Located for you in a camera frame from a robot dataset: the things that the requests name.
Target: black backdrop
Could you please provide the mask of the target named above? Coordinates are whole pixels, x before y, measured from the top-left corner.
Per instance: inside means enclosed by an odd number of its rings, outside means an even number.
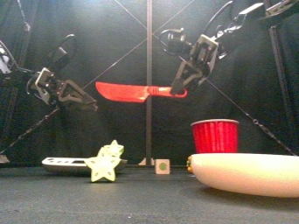
[[[227,1],[153,1],[152,24],[152,84],[169,86],[180,59],[165,54],[156,36],[165,29],[184,28],[187,39],[195,42],[216,10]],[[238,15],[256,1],[236,1]],[[7,151],[19,163],[40,163],[47,157],[87,158],[113,139],[125,146],[123,158],[137,164],[145,157],[147,103],[109,101],[95,89],[96,81],[131,85],[147,84],[147,1],[21,1],[25,20],[32,20],[23,67],[40,71],[47,54],[68,34],[77,37],[76,56],[56,73],[61,80],[72,79],[97,100],[97,112],[61,109],[35,132]],[[16,1],[3,3],[1,40],[13,55],[21,51],[25,34]],[[228,13],[215,21],[228,25]],[[292,114],[298,124],[298,15],[282,27],[287,55],[287,85]],[[209,81],[232,101],[263,123],[288,145],[290,127],[276,74],[276,61],[268,31],[244,42],[216,64]],[[1,98],[9,99],[11,88],[1,88]],[[5,124],[8,101],[1,101],[1,123]],[[52,111],[19,87],[9,133],[3,133],[3,147]],[[205,81],[189,90],[184,99],[152,98],[151,156],[169,158],[172,165],[184,165],[195,152],[191,123],[212,118],[239,120],[239,151],[287,154],[286,149],[252,123],[244,113]]]

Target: white plate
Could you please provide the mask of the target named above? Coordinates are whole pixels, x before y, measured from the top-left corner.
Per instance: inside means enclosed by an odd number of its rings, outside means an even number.
[[[248,153],[193,154],[191,169],[204,185],[220,190],[299,197],[299,157]]]
[[[41,161],[41,166],[47,172],[56,173],[87,173],[91,174],[91,169],[84,163],[85,158],[80,157],[47,157]],[[127,160],[121,159],[115,168],[120,172],[127,166]]]

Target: red knife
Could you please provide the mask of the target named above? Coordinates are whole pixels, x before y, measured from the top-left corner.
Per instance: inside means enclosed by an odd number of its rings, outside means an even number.
[[[183,94],[172,95],[171,87],[157,86],[135,86],[112,84],[105,82],[96,82],[96,88],[99,93],[111,101],[117,102],[144,102],[148,95],[167,96],[175,98],[183,98],[187,95],[184,90]]]

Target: metal pole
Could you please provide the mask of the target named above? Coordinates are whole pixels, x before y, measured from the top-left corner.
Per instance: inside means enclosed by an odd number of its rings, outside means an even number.
[[[147,86],[152,86],[152,0],[147,0]],[[152,97],[147,98],[145,102],[145,165],[152,164]]]

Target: knife handle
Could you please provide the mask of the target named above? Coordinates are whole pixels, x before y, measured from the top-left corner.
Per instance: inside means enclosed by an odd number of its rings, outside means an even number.
[[[171,87],[147,87],[147,92],[149,95],[168,96],[175,98],[183,98],[187,95],[187,90],[183,94],[171,94]]]

